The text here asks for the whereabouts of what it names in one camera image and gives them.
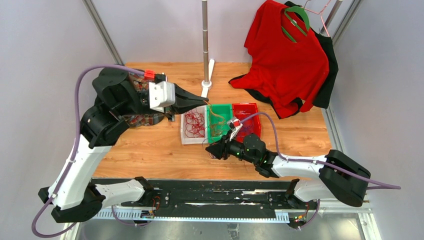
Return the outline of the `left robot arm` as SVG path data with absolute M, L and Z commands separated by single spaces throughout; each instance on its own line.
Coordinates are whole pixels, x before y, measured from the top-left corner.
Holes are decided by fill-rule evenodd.
M 92 81 L 94 105 L 77 114 L 76 135 L 68 160 L 55 183 L 39 190 L 43 203 L 53 205 L 57 223 L 81 223 L 100 210 L 122 203 L 157 206 L 154 187 L 135 177 L 114 184 L 94 184 L 92 176 L 104 156 L 128 129 L 172 121 L 207 104 L 206 97 L 169 82 L 163 73 L 122 65 L 100 67 Z

